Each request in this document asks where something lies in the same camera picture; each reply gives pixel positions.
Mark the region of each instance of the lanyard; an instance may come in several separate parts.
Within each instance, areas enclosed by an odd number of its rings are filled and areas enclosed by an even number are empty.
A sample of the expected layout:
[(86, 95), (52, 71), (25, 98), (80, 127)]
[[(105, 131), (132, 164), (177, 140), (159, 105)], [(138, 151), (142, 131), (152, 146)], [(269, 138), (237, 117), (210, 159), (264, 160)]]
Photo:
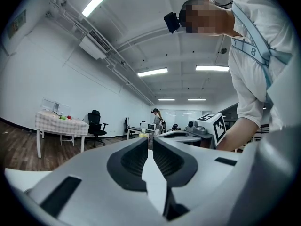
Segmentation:
[(234, 38), (231, 39), (231, 44), (233, 47), (249, 55), (261, 65), (268, 89), (272, 85), (272, 78), (269, 73), (270, 57), (274, 56), (286, 65), (290, 61), (292, 54), (271, 49), (254, 23), (235, 3), (233, 3), (232, 12), (234, 16), (245, 26), (255, 45)]

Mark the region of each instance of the computer monitor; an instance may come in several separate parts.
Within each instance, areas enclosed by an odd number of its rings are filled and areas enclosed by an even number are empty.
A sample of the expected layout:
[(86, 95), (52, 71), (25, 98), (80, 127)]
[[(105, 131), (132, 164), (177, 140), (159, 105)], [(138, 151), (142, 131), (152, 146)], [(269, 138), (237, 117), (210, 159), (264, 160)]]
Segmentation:
[(60, 107), (60, 103), (58, 103), (58, 102), (55, 101), (54, 107), (53, 107), (53, 112), (59, 114), (59, 113), (58, 113), (59, 107)]
[(46, 98), (43, 97), (42, 103), (41, 103), (41, 107), (42, 107), (43, 110), (53, 111), (54, 106), (55, 106), (54, 101), (46, 99)]
[(147, 123), (146, 123), (145, 121), (142, 121), (142, 122), (140, 123), (140, 128), (141, 128), (141, 129), (147, 129)]
[(57, 110), (58, 115), (70, 115), (70, 106), (60, 104)]
[(147, 130), (155, 131), (156, 130), (156, 125), (155, 124), (147, 124)]

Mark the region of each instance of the black camera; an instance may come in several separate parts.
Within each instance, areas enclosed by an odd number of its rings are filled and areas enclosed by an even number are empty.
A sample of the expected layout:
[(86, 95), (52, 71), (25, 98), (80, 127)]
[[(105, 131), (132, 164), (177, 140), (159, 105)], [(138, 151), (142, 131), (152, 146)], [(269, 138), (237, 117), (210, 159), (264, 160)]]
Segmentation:
[(171, 33), (177, 31), (180, 27), (179, 20), (176, 13), (169, 13), (164, 17), (165, 23), (168, 26), (168, 30)]

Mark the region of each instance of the white shirt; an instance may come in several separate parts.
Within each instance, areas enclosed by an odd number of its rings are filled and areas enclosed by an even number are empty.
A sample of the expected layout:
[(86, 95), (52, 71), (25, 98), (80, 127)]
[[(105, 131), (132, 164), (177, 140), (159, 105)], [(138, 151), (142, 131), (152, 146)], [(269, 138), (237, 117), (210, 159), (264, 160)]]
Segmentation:
[[(252, 20), (269, 46), (277, 51), (294, 54), (298, 49), (298, 40), (294, 27), (286, 14), (274, 0), (233, 0), (234, 3)], [(243, 37), (235, 39), (253, 43), (245, 27), (236, 19), (234, 30)], [(273, 81), (279, 76), (285, 65), (271, 56), (269, 72)], [(231, 47), (229, 68), (232, 82), (238, 94), (238, 118), (247, 118), (261, 125), (263, 102), (266, 101), (267, 85), (261, 66), (250, 56)], [(277, 109), (271, 109), (270, 130), (283, 126)]]

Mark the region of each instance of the checkered tablecloth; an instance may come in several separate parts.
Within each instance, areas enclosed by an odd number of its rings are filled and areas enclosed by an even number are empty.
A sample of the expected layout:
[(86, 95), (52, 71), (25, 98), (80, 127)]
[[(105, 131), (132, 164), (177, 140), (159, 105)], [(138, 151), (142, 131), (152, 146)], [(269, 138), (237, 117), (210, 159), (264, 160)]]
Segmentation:
[(79, 119), (62, 120), (53, 112), (40, 111), (36, 113), (36, 128), (57, 133), (72, 135), (87, 135), (89, 125)]

